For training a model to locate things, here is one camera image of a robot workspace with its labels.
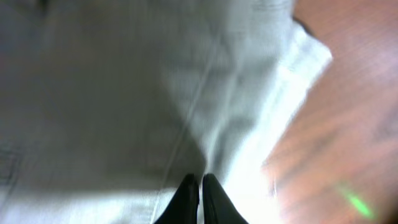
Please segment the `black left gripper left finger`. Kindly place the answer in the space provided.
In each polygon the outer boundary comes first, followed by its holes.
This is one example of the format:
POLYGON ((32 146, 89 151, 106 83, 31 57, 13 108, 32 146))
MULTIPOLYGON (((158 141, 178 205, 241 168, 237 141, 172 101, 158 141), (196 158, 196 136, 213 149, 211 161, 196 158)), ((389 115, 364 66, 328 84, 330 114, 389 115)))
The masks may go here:
POLYGON ((193 174, 187 174, 155 224, 197 224, 199 185, 193 174))

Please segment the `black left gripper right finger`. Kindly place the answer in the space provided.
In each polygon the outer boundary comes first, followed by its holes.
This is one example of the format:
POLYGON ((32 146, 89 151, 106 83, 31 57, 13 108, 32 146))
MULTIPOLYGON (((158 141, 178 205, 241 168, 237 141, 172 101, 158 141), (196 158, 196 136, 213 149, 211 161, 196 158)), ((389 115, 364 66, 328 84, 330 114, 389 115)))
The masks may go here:
POLYGON ((205 224, 248 224, 213 174, 203 177, 202 187, 205 224))

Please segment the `khaki green shorts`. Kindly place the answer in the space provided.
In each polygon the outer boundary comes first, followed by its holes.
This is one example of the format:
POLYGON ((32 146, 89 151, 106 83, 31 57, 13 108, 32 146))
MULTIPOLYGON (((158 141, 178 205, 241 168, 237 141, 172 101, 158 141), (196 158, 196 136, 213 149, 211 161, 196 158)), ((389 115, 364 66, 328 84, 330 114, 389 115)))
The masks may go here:
POLYGON ((1 222, 154 223, 212 173, 278 222, 262 163, 332 60, 293 1, 2 1, 1 222))

